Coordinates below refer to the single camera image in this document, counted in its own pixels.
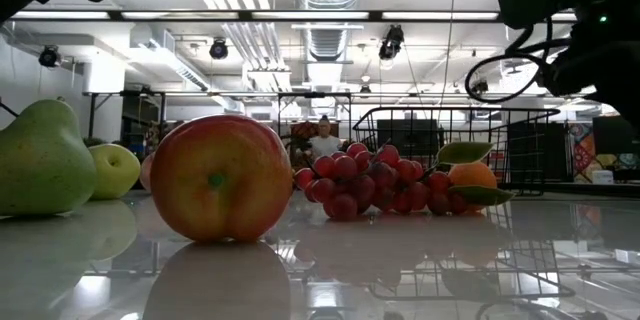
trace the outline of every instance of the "green pear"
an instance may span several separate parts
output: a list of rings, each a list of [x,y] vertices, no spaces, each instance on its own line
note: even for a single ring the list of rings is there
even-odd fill
[[[35,102],[0,131],[0,216],[73,210],[89,200],[96,177],[66,103]]]

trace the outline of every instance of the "orange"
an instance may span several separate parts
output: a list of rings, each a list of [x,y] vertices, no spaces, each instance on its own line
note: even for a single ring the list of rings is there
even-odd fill
[[[498,187],[498,180],[487,165],[481,162],[455,165],[449,171],[453,185],[478,185],[490,188]]]

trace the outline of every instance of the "black wire basket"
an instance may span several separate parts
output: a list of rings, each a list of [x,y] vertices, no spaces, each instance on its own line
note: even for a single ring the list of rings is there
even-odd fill
[[[557,109],[487,107],[379,107],[353,127],[356,139],[370,150],[385,143],[400,156],[435,165],[438,151],[452,142],[487,142],[493,149],[482,161],[500,188],[519,195],[542,195],[545,183],[545,132]]]

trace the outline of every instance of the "reflective surface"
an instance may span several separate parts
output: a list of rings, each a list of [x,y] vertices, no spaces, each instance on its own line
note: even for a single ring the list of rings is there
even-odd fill
[[[2,219],[0,318],[637,319],[640,203],[566,200],[334,223],[296,194],[263,242],[207,246],[141,193]]]

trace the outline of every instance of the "person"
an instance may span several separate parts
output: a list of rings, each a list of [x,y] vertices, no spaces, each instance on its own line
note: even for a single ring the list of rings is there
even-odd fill
[[[326,115],[322,116],[318,121],[318,136],[309,139],[309,143],[311,144],[311,155],[314,159],[320,156],[331,156],[340,148],[340,139],[331,136],[331,122],[329,122],[329,118]]]

